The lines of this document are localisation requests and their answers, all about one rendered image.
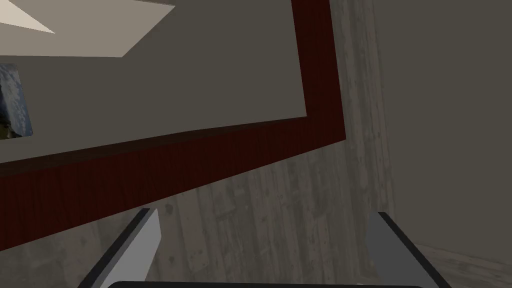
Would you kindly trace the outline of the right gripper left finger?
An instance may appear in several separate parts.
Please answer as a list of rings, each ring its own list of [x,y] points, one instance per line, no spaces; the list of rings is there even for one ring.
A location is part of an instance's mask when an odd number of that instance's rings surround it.
[[[117,282],[145,281],[161,239],[158,210],[141,209],[77,288],[111,288]]]

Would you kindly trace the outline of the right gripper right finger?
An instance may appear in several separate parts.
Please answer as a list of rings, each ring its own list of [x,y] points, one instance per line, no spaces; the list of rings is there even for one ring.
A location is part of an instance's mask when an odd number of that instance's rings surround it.
[[[367,249],[385,287],[452,288],[385,212],[368,217]]]

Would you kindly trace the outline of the blue picture on wall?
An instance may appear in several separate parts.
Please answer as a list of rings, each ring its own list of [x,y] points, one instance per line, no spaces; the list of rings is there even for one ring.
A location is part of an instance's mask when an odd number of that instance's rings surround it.
[[[0,140],[32,135],[19,71],[15,64],[0,63]]]

